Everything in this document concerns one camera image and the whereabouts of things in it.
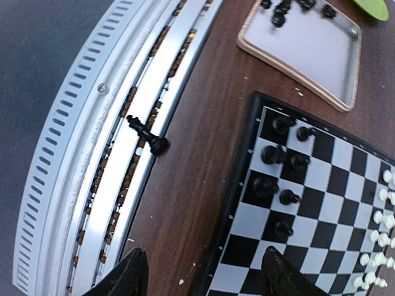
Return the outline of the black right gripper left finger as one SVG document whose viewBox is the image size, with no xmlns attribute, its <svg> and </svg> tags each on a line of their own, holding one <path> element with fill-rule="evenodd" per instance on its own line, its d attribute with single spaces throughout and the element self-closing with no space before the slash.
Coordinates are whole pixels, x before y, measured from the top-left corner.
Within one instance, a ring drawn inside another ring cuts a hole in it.
<svg viewBox="0 0 395 296">
<path fill-rule="evenodd" d="M 118 262 L 99 284 L 83 296 L 146 296 L 149 267 L 146 252 L 134 248 Z"/>
</svg>

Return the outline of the black piece back rank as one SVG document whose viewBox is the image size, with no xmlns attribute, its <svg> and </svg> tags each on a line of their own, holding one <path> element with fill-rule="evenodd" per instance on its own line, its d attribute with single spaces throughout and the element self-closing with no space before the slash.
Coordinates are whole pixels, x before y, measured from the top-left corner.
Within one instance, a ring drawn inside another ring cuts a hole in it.
<svg viewBox="0 0 395 296">
<path fill-rule="evenodd" d="M 252 182 L 252 191 L 256 197 L 264 199 L 276 194 L 279 187 L 270 179 L 258 177 Z"/>
<path fill-rule="evenodd" d="M 283 150 L 281 145 L 265 146 L 261 151 L 261 159 L 264 163 L 281 164 L 286 160 L 286 152 Z"/>
<path fill-rule="evenodd" d="M 274 131 L 279 135 L 286 134 L 290 127 L 294 126 L 295 124 L 295 119 L 291 117 L 276 117 L 272 122 Z"/>
</svg>

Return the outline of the black pawn placed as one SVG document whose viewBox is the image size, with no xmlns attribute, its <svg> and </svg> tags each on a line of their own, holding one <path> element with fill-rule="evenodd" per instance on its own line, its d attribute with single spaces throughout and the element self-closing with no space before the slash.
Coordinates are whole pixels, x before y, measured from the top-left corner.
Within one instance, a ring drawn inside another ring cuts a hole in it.
<svg viewBox="0 0 395 296">
<path fill-rule="evenodd" d="M 295 194 L 290 189 L 285 189 L 280 193 L 280 203 L 283 205 L 297 204 L 300 201 L 300 196 Z"/>
<path fill-rule="evenodd" d="M 294 233 L 292 227 L 286 221 L 276 222 L 273 231 L 278 237 L 289 237 Z"/>
<path fill-rule="evenodd" d="M 314 128 L 307 128 L 305 126 L 300 127 L 297 130 L 297 139 L 301 142 L 307 141 L 311 136 L 315 136 L 315 129 Z"/>
<path fill-rule="evenodd" d="M 304 154 L 294 154 L 291 157 L 291 167 L 295 171 L 306 170 L 310 164 L 310 157 Z"/>
</svg>

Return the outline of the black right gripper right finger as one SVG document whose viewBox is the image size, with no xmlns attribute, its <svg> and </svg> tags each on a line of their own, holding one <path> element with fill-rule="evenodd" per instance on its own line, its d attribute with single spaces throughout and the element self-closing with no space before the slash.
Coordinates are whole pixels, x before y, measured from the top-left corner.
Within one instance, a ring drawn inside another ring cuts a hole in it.
<svg viewBox="0 0 395 296">
<path fill-rule="evenodd" d="M 324 291 L 306 279 L 274 246 L 267 247 L 261 263 L 262 295 L 310 296 Z"/>
</svg>

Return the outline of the black king chess piece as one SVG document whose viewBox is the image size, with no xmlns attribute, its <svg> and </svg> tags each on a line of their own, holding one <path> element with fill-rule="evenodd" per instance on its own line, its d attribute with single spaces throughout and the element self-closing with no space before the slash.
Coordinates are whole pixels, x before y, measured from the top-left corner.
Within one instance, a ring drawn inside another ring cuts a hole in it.
<svg viewBox="0 0 395 296">
<path fill-rule="evenodd" d="M 163 154 L 169 148 L 169 141 L 165 137 L 159 137 L 152 134 L 146 125 L 141 123 L 138 117 L 128 115 L 126 117 L 128 126 L 135 130 L 139 137 L 143 138 L 150 146 L 151 154 L 160 155 Z"/>
</svg>

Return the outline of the black and grey chessboard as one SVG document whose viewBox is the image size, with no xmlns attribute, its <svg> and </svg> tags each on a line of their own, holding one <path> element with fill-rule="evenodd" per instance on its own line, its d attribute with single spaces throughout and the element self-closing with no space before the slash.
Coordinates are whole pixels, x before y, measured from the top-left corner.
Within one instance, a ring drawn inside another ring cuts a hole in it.
<svg viewBox="0 0 395 296">
<path fill-rule="evenodd" d="M 272 126 L 276 117 L 296 124 L 284 135 Z M 315 129 L 301 142 L 297 130 Z M 281 145 L 286 160 L 268 165 L 261 159 L 265 146 Z M 310 157 L 306 170 L 295 171 L 291 157 Z M 274 246 L 306 279 L 329 295 L 369 295 L 354 279 L 377 272 L 360 264 L 362 255 L 383 247 L 370 240 L 372 232 L 394 233 L 377 223 L 374 214 L 394 214 L 394 160 L 363 140 L 307 112 L 261 92 L 253 92 L 246 126 L 222 209 L 192 295 L 260 295 L 262 257 Z M 279 191 L 261 199 L 252 182 L 264 177 Z M 292 190 L 299 203 L 283 205 L 280 193 Z M 278 237 L 273 229 L 286 221 L 294 233 Z"/>
</svg>

